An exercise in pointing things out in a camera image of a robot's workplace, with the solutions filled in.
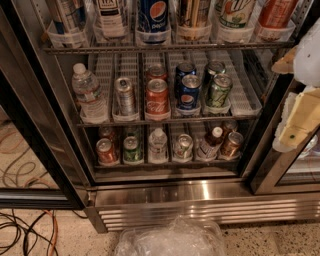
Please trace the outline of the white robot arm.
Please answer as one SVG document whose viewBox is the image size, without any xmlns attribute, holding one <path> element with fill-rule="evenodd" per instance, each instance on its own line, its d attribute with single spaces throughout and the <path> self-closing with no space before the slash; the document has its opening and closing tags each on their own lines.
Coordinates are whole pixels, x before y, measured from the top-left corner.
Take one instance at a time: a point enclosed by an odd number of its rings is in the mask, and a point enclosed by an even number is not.
<svg viewBox="0 0 320 256">
<path fill-rule="evenodd" d="M 320 18 L 298 45 L 273 64 L 272 71 L 291 73 L 305 85 L 301 93 L 288 94 L 272 143 L 274 150 L 289 152 L 320 124 Z"/>
</svg>

